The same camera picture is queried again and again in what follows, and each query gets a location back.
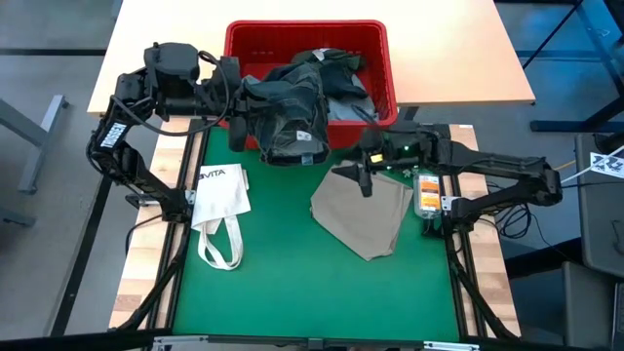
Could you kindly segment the black metal stand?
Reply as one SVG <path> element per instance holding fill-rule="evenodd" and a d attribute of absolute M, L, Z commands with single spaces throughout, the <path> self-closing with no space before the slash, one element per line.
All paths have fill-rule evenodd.
<path fill-rule="evenodd" d="M 624 122 L 613 122 L 612 119 L 617 115 L 624 113 L 624 78 L 616 72 L 614 65 L 614 56 L 609 54 L 599 38 L 598 30 L 591 24 L 585 10 L 583 2 L 585 0 L 565 0 L 564 3 L 571 5 L 571 9 L 563 17 L 563 19 L 548 34 L 542 43 L 533 51 L 527 54 L 526 61 L 522 64 L 523 69 L 528 66 L 536 58 L 546 58 L 543 54 L 544 48 L 549 44 L 557 32 L 566 24 L 573 16 L 580 17 L 585 31 L 590 41 L 594 45 L 593 52 L 579 52 L 587 58 L 598 58 L 604 69 L 607 71 L 618 96 L 612 102 L 606 104 L 598 112 L 582 121 L 550 121 L 550 120 L 534 120 L 529 123 L 529 127 L 536 133 L 619 133 L 624 132 Z"/>

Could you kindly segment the green table mat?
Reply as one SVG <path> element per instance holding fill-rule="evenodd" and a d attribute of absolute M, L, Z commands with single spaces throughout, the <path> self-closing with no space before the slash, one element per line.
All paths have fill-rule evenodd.
<path fill-rule="evenodd" d="M 363 260 L 310 213 L 326 165 L 278 168 L 232 152 L 210 132 L 209 165 L 239 164 L 251 210 L 239 218 L 240 266 L 210 267 L 192 235 L 177 299 L 176 334 L 456 341 L 459 331 L 443 241 L 407 212 L 395 251 Z"/>

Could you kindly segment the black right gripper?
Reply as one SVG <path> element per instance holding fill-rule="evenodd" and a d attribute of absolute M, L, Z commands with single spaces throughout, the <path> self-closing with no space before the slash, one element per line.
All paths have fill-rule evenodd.
<path fill-rule="evenodd" d="M 358 178 L 362 195 L 372 194 L 371 173 L 368 171 L 424 168 L 433 158 L 437 134 L 421 128 L 414 130 L 382 130 L 368 127 L 362 132 L 359 147 L 362 169 L 358 164 L 334 167 L 331 171 L 346 178 Z"/>

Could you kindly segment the light wooden desk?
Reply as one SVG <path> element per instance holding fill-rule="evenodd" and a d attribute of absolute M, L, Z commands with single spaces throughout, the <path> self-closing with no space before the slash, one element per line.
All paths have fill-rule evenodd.
<path fill-rule="evenodd" d="M 378 20 L 386 27 L 397 103 L 533 102 L 492 0 L 124 0 L 89 102 L 106 110 L 117 77 L 154 42 L 222 54 L 236 20 Z"/>

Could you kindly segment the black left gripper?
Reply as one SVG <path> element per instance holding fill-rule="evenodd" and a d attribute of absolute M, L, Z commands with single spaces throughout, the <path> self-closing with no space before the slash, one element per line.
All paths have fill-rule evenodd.
<path fill-rule="evenodd" d="M 247 140 L 247 101 L 244 97 L 240 62 L 235 57 L 221 57 L 214 72 L 215 116 L 231 117 L 228 145 L 231 151 L 243 152 Z"/>

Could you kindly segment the dark green garment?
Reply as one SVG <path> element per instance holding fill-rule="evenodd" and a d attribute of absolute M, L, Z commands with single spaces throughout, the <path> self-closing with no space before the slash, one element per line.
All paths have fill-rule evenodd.
<path fill-rule="evenodd" d="M 320 73 L 323 91 L 326 97 L 367 98 L 368 92 L 354 83 L 356 73 L 366 65 L 360 55 L 350 54 L 339 49 L 315 49 L 298 53 L 291 63 L 307 62 Z"/>

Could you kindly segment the white cloth tote bag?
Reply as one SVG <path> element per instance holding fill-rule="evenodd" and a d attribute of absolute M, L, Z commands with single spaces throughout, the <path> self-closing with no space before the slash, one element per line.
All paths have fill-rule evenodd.
<path fill-rule="evenodd" d="M 200 168 L 191 228 L 199 232 L 198 256 L 212 268 L 231 271 L 242 261 L 244 243 L 238 215 L 252 209 L 248 190 L 247 173 L 241 164 Z M 229 260 L 211 242 L 222 223 L 229 240 Z"/>

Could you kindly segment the light blue jeans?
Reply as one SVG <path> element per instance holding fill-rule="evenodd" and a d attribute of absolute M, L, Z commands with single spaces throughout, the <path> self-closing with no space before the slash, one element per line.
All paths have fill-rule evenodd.
<path fill-rule="evenodd" d="M 376 124 L 379 113 L 370 96 L 356 96 L 357 90 L 367 90 L 356 74 L 351 75 L 351 83 L 344 77 L 322 77 L 324 95 L 327 102 L 328 118 L 331 121 L 361 121 Z"/>

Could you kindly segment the dark blue jeans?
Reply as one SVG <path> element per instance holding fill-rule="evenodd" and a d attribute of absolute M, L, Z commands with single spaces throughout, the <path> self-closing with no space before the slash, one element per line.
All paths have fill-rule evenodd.
<path fill-rule="evenodd" d="M 248 134 L 257 143 L 262 162 L 289 167 L 327 160 L 328 107 L 314 64 L 279 66 L 262 80 L 247 75 L 240 96 L 246 100 Z"/>

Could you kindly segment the silver metal bracket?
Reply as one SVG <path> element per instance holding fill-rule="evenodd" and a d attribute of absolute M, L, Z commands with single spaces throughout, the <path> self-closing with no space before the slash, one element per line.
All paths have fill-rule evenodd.
<path fill-rule="evenodd" d="M 423 349 L 429 351 L 481 351 L 478 344 L 424 341 Z"/>
<path fill-rule="evenodd" d="M 172 351 L 175 346 L 208 344 L 207 335 L 167 335 L 153 338 L 150 351 Z"/>

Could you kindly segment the white printed paper tag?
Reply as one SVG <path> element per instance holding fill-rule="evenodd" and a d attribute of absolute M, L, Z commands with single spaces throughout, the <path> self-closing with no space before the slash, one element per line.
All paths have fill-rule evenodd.
<path fill-rule="evenodd" d="M 591 152 L 590 164 L 594 173 L 624 178 L 624 158 Z"/>

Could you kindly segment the grey metal desk leg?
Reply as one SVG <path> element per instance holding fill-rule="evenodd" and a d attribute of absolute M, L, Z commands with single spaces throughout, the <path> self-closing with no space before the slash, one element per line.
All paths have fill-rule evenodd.
<path fill-rule="evenodd" d="M 42 122 L 36 124 L 0 98 L 0 125 L 32 145 L 19 181 L 19 192 L 34 194 L 37 191 L 35 182 L 48 151 L 52 133 L 60 114 L 68 105 L 64 95 L 53 96 Z"/>

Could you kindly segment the clear package with orange label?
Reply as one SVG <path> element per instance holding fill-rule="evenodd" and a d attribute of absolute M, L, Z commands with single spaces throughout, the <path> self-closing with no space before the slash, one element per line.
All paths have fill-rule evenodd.
<path fill-rule="evenodd" d="M 423 219 L 434 219 L 442 212 L 441 185 L 437 175 L 427 172 L 414 176 L 414 211 Z"/>

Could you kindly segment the red plastic laundry bin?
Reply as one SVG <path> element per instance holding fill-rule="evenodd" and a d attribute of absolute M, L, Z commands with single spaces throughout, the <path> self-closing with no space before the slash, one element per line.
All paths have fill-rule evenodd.
<path fill-rule="evenodd" d="M 294 55 L 323 48 L 343 50 L 365 59 L 366 65 L 356 75 L 379 113 L 376 124 L 329 119 L 330 148 L 354 144 L 366 126 L 388 127 L 393 124 L 397 119 L 397 102 L 386 28 L 381 22 L 239 20 L 228 26 L 225 39 L 225 53 L 239 60 L 242 80 L 247 75 L 262 80 L 272 69 L 292 64 Z M 258 148 L 249 134 L 246 148 Z"/>

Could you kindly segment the beige shorts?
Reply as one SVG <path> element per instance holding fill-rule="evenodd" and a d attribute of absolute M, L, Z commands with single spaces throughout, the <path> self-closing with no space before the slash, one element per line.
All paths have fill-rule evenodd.
<path fill-rule="evenodd" d="M 413 189 L 387 175 L 371 177 L 372 194 L 329 170 L 311 196 L 312 217 L 365 261 L 395 251 Z"/>

